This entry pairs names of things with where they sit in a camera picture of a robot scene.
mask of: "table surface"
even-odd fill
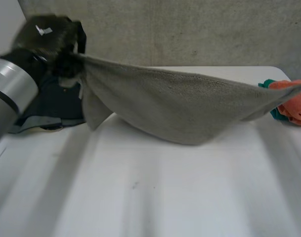
[[[164,67],[257,85],[274,67]],[[301,237],[301,127],[271,115],[200,146],[116,115],[0,143],[0,237]]]

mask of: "microfiber towel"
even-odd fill
[[[275,80],[272,79],[267,79],[263,83],[258,83],[258,86],[263,87],[263,88],[269,88],[269,85],[271,83],[275,82]],[[274,108],[273,110],[270,111],[272,117],[276,120],[283,120],[283,121],[289,121],[289,118],[280,114],[278,108]]]
[[[283,89],[295,85],[301,85],[301,80],[275,81],[269,85],[269,88]],[[290,122],[301,125],[301,93],[278,106],[278,110],[280,114],[287,116]]]
[[[301,92],[271,90],[206,75],[123,65],[78,55],[84,62],[83,114],[96,129],[113,112],[159,138],[201,144],[230,125],[253,120]]]

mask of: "gray wall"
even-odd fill
[[[301,79],[301,0],[20,0],[79,19],[87,53],[145,66],[257,66]]]

